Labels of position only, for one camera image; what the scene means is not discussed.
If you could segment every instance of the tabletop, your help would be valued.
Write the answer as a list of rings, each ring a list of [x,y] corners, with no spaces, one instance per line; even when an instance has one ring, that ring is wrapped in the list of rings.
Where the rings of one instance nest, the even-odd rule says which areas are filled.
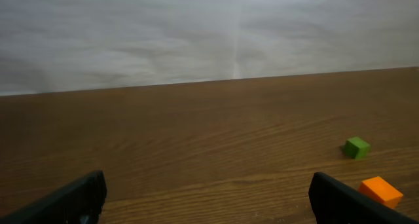
[[[315,223],[322,171],[419,220],[417,67],[5,96],[0,133],[0,215],[102,169],[100,223]]]

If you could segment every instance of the block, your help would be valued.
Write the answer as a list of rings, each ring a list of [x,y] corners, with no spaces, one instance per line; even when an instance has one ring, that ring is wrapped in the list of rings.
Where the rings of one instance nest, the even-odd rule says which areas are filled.
[[[403,197],[400,191],[379,176],[362,181],[358,191],[389,208],[395,208]]]
[[[343,153],[353,159],[361,159],[367,155],[370,148],[370,144],[363,139],[354,137],[346,141]]]

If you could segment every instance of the green block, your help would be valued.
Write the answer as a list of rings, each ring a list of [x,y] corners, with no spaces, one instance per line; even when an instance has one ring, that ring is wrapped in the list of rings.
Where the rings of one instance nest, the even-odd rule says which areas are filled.
[[[343,148],[343,153],[353,159],[365,157],[371,145],[359,137],[349,138]]]

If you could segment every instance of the table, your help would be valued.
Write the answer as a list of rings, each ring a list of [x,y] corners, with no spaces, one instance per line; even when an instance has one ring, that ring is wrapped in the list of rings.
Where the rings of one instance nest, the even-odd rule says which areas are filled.
[[[417,67],[7,96],[0,132],[0,215],[102,169],[101,223],[315,223],[323,171],[419,220]]]

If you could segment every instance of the white backdrop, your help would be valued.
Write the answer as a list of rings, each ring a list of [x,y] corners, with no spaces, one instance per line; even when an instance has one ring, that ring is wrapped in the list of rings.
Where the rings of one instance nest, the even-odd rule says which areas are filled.
[[[419,65],[419,0],[0,0],[0,95]]]

